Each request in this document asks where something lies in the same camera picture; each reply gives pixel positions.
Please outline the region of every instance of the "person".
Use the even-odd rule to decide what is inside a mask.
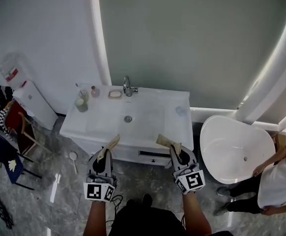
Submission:
[[[277,165],[267,167],[277,161]],[[227,203],[217,209],[215,215],[220,216],[228,211],[263,215],[286,212],[286,146],[257,166],[250,179],[240,182],[233,189],[217,189],[218,195],[232,198],[249,192],[255,192],[256,195],[250,199]]]
[[[152,197],[145,194],[142,204],[128,200],[126,206],[116,215],[109,236],[127,235],[212,235],[210,224],[203,214],[195,193],[183,195],[185,226],[168,210],[151,207]],[[84,236],[106,236],[106,208],[104,202],[93,202],[84,230]],[[215,236],[231,236],[219,232]]]

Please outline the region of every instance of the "drain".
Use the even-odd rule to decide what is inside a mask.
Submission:
[[[130,121],[132,121],[132,117],[131,116],[125,116],[124,117],[124,121],[125,122],[130,122]]]

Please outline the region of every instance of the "blue chair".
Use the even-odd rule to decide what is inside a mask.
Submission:
[[[18,153],[17,149],[14,148],[5,138],[3,138],[0,135],[0,163],[2,163],[5,166],[5,170],[10,178],[11,183],[21,186],[23,188],[29,189],[29,190],[34,190],[33,188],[27,187],[25,185],[22,185],[16,182],[19,176],[21,174],[24,174],[23,171],[30,173],[35,177],[42,178],[41,176],[36,175],[35,173],[28,171],[27,169],[24,169],[23,164],[19,158],[19,155],[20,154]],[[27,161],[32,162],[26,157],[23,157],[23,158]],[[13,161],[13,160],[15,160],[16,166],[15,166],[14,171],[11,171],[9,169],[9,161]]]

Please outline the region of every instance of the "faucet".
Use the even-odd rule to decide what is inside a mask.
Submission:
[[[124,77],[124,82],[123,82],[123,92],[125,93],[125,95],[127,95],[128,97],[132,96],[132,93],[134,92],[138,92],[138,87],[132,87],[130,85],[130,80],[129,80],[129,76],[126,75]]]

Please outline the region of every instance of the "person's arm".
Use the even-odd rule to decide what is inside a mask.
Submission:
[[[211,235],[212,230],[203,214],[195,193],[183,195],[184,218],[189,236]]]
[[[281,148],[278,152],[276,152],[274,155],[272,155],[269,159],[267,159],[264,163],[260,164],[255,168],[253,171],[253,176],[256,177],[257,175],[261,174],[266,166],[275,163],[277,161],[280,161],[286,157],[286,146]]]
[[[285,213],[286,212],[286,206],[282,206],[282,207],[268,207],[266,208],[264,211],[262,211],[261,213],[263,215],[273,215],[273,214],[279,214],[279,213]]]
[[[92,203],[83,236],[107,236],[105,202]]]

